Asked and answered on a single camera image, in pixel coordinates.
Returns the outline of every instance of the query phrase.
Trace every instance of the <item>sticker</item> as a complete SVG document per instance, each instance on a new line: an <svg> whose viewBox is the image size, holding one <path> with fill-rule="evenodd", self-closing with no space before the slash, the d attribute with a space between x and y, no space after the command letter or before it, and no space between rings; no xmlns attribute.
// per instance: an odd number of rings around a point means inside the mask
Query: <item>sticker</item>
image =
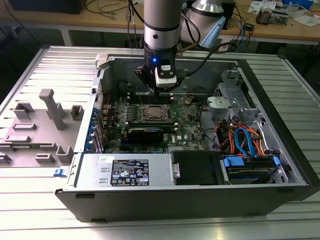
<svg viewBox="0 0 320 240"><path fill-rule="evenodd" d="M114 187L148 186L149 185L148 160L147 159L113 160L111 185Z"/></svg>
<svg viewBox="0 0 320 240"><path fill-rule="evenodd" d="M99 157L99 163L111 163L115 159L114 156L101 156Z"/></svg>

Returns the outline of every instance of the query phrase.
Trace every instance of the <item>motherboard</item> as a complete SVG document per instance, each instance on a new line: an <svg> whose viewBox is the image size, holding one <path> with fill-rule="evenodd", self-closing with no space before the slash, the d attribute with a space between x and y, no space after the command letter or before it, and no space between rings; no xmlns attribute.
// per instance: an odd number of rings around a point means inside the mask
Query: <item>motherboard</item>
<svg viewBox="0 0 320 240"><path fill-rule="evenodd" d="M103 107L105 153L171 153L205 150L200 109L187 95L120 97Z"/></svg>

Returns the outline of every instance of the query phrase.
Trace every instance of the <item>blue latch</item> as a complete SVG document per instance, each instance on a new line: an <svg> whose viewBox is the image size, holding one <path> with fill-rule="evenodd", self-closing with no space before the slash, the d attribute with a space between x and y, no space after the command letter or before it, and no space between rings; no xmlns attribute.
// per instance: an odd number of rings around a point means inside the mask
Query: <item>blue latch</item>
<svg viewBox="0 0 320 240"><path fill-rule="evenodd" d="M277 156L273 157L273 161L277 167L279 167L281 165L281 162Z"/></svg>
<svg viewBox="0 0 320 240"><path fill-rule="evenodd" d="M88 133L93 134L95 132L95 130L92 127L88 128Z"/></svg>
<svg viewBox="0 0 320 240"><path fill-rule="evenodd" d="M89 126L90 127L95 127L96 126L96 122L95 121L90 121Z"/></svg>
<svg viewBox="0 0 320 240"><path fill-rule="evenodd" d="M99 109L97 109L97 108L94 107L94 108L92 109L92 114L93 114L93 115L98 115L98 114L99 114Z"/></svg>
<svg viewBox="0 0 320 240"><path fill-rule="evenodd" d="M86 143L84 144L84 147L85 147L86 149L91 149L91 146L92 146L92 144L91 144L91 143L88 143L88 142L86 142Z"/></svg>
<svg viewBox="0 0 320 240"><path fill-rule="evenodd" d="M93 136L86 136L86 141L87 142L90 142L90 141L92 141L94 139L94 137Z"/></svg>
<svg viewBox="0 0 320 240"><path fill-rule="evenodd" d="M225 159L223 159L224 166L230 167L230 166L244 166L245 162L240 156L227 156Z"/></svg>
<svg viewBox="0 0 320 240"><path fill-rule="evenodd" d="M66 174L65 174L65 170L63 168L58 168L54 171L54 174L53 174L54 177L65 177Z"/></svg>

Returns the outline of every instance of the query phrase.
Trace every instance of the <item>gray cylindrical arm segment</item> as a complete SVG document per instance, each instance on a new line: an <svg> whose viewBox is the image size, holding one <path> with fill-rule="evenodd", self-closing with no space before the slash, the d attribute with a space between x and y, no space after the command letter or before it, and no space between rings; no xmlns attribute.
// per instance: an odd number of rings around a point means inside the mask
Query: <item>gray cylindrical arm segment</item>
<svg viewBox="0 0 320 240"><path fill-rule="evenodd" d="M144 0L144 22L162 29L178 26L183 3L184 0Z"/></svg>

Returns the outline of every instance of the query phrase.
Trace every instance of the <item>side panel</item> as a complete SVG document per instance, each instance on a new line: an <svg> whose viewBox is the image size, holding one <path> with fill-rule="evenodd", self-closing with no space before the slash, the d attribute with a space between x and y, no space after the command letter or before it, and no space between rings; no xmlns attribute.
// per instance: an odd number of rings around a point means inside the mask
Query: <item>side panel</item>
<svg viewBox="0 0 320 240"><path fill-rule="evenodd" d="M264 216L306 187L173 191L61 192L55 195L81 222Z"/></svg>
<svg viewBox="0 0 320 240"><path fill-rule="evenodd" d="M294 137L290 133L288 127L282 120L281 116L277 112L275 106L266 94L264 88L261 86L255 73L251 70L247 61L239 60L239 65L241 66L241 69L243 70L246 76L246 80L249 84L249 89L255 94L256 98L259 101L259 104L261 105L261 107L259 106L259 108L265 111L266 115L270 119L271 124L273 125L276 133L278 134L285 149L289 153L290 157L292 158L295 166L298 168L305 182L312 186L308 190L308 192L305 192L296 200L301 201L310 197L311 195L320 190L320 179L318 178L316 172L313 170L304 153L300 149L298 143L295 141Z"/></svg>

